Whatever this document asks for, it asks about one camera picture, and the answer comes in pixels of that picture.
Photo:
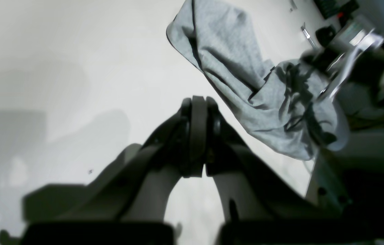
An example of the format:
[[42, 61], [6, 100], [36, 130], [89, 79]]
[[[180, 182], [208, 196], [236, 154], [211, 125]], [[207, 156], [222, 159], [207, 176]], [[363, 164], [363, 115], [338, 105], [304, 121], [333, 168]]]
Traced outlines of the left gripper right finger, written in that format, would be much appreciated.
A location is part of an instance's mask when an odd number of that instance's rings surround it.
[[340, 190], [320, 183], [310, 202], [251, 151], [211, 97], [192, 98], [192, 137], [227, 219], [221, 245], [384, 245], [384, 173], [346, 169]]

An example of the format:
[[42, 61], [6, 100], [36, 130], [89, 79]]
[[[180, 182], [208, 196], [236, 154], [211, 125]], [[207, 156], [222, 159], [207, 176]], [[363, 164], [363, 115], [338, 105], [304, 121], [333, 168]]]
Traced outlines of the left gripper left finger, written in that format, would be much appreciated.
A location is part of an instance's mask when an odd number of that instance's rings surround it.
[[189, 173], [192, 99], [163, 122], [131, 160], [114, 160], [76, 206], [51, 220], [31, 223], [23, 245], [175, 245], [166, 223], [167, 201]]

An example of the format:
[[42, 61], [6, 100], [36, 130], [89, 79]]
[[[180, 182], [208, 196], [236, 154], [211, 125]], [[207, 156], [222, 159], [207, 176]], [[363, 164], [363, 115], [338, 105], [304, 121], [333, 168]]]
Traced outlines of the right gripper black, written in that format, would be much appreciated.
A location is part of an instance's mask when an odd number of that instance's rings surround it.
[[[328, 85], [329, 82], [335, 78], [344, 53], [345, 52], [334, 51], [331, 48], [324, 48], [305, 52], [302, 55], [301, 60], [318, 71], [319, 74], [325, 78]], [[367, 50], [357, 58], [355, 67], [352, 70], [349, 79], [341, 89], [347, 83], [358, 83], [375, 88], [378, 86], [382, 75], [383, 61], [377, 56], [377, 50]]]

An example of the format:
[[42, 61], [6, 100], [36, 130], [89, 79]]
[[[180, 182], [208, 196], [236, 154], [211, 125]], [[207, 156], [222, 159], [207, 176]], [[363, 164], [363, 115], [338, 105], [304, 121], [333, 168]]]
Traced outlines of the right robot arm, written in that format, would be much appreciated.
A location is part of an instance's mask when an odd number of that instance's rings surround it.
[[367, 88], [374, 108], [384, 110], [384, 37], [361, 16], [349, 20], [321, 49], [301, 60], [316, 69], [328, 84], [316, 104], [333, 102], [347, 83]]

